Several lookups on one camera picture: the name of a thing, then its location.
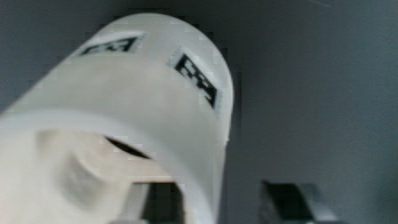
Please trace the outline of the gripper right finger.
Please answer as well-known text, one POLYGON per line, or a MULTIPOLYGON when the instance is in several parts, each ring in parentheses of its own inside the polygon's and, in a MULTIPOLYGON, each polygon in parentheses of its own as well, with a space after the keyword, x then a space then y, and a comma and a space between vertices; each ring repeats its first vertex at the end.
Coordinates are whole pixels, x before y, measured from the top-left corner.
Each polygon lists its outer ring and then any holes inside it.
POLYGON ((337 223, 337 216, 314 184, 263 181, 259 199, 259 224, 337 223))

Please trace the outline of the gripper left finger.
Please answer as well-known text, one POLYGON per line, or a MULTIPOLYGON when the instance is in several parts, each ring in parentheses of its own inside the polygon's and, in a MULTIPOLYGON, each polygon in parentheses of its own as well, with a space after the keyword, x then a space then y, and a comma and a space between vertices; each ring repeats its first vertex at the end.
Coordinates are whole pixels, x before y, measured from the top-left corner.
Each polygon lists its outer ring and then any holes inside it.
POLYGON ((185 224, 183 195, 172 182, 131 185, 121 223, 185 224))

